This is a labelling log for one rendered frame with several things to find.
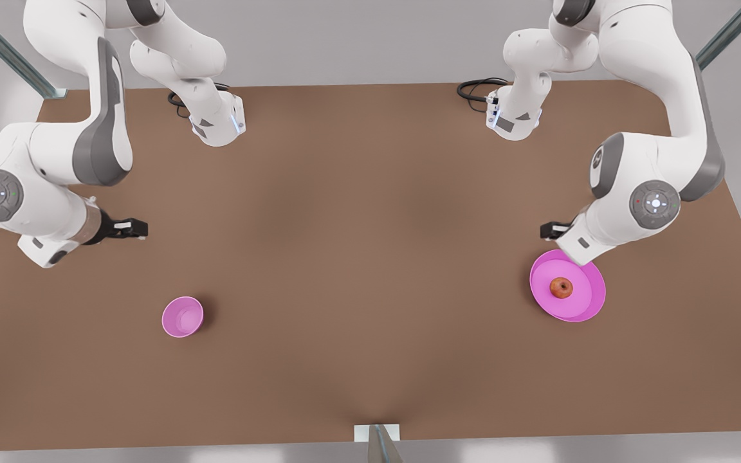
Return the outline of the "pink plate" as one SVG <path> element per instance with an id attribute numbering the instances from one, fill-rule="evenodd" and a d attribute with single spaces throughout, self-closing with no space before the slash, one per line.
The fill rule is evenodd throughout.
<path id="1" fill-rule="evenodd" d="M 569 279 L 573 294 L 558 299 L 550 293 L 549 284 L 556 277 Z M 605 304 L 606 286 L 594 263 L 579 266 L 559 249 L 538 256 L 529 271 L 533 299 L 550 316 L 565 322 L 584 322 L 599 314 Z"/>

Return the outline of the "pink bowl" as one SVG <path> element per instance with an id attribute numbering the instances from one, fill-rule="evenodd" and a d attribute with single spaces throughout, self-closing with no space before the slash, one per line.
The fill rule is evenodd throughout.
<path id="1" fill-rule="evenodd" d="M 197 332 L 203 324 L 204 309 L 191 296 L 176 297 L 164 308 L 161 325 L 165 333 L 180 339 Z"/>

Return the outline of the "silver frame post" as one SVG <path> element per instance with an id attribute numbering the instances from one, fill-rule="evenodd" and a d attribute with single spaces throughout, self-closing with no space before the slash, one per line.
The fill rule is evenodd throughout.
<path id="1" fill-rule="evenodd" d="M 62 99 L 68 91 L 52 85 L 30 62 L 0 35 L 0 59 L 45 100 Z"/>
<path id="2" fill-rule="evenodd" d="M 367 443 L 367 463 L 404 463 L 395 446 L 400 440 L 399 424 L 354 425 L 354 442 Z"/>
<path id="3" fill-rule="evenodd" d="M 696 55 L 700 70 L 705 70 L 739 35 L 741 35 L 741 7 Z"/>

